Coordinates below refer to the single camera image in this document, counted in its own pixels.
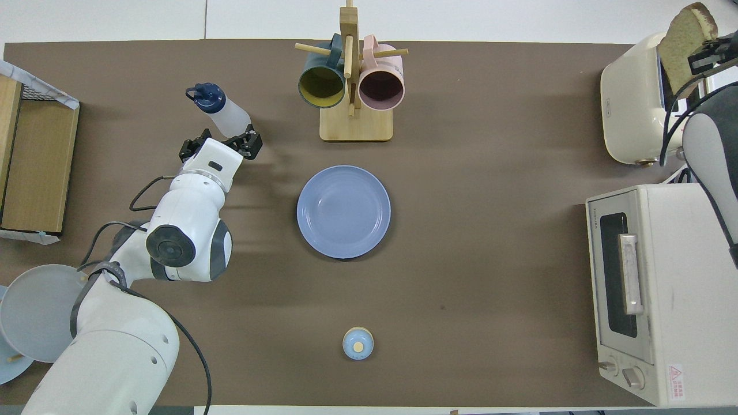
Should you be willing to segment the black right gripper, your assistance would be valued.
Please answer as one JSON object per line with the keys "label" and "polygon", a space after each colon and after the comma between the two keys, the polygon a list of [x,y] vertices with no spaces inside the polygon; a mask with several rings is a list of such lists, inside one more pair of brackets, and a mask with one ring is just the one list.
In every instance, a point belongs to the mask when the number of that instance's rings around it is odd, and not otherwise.
{"label": "black right gripper", "polygon": [[690,55],[691,74],[704,73],[714,64],[723,64],[737,58],[737,31],[720,36],[716,41],[704,42]]}

